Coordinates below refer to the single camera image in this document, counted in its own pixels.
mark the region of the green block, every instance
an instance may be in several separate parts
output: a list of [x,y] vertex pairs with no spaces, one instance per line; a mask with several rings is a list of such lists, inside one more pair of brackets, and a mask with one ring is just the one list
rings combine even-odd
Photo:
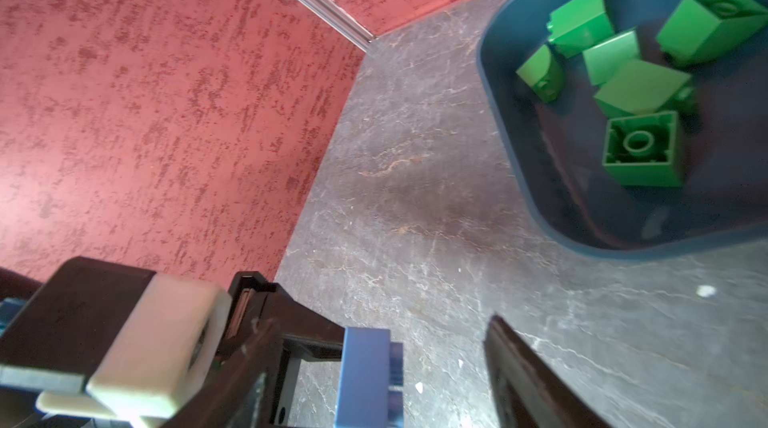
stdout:
[[668,110],[686,115],[696,112],[696,90],[690,74],[637,59],[625,62],[594,99],[608,117]]
[[684,135],[677,112],[608,120],[603,167],[623,186],[682,186]]
[[573,58],[614,35],[603,0],[571,0],[552,11],[549,18],[549,42],[565,58]]
[[516,71],[544,103],[557,99],[563,89],[563,69],[545,44]]
[[719,58],[768,24],[755,0],[682,0],[656,40],[681,68]]
[[589,82],[592,86],[605,83],[630,59],[640,59],[638,35],[626,30],[584,51]]

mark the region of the curved green block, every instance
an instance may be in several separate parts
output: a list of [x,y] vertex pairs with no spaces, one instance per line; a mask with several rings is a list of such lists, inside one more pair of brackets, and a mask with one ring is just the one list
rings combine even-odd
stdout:
[[605,83],[630,59],[640,59],[638,35],[634,29],[619,33],[584,51],[589,82],[592,86]]
[[675,111],[608,120],[603,167],[623,186],[682,186],[684,153]]
[[719,58],[766,24],[768,9],[755,0],[682,0],[656,40],[682,68]]
[[545,44],[516,71],[544,103],[557,99],[563,89],[563,69]]
[[604,0],[571,0],[549,18],[549,42],[565,58],[573,58],[615,33]]
[[650,115],[674,110],[696,112],[696,90],[690,74],[647,61],[626,61],[594,96],[608,117]]

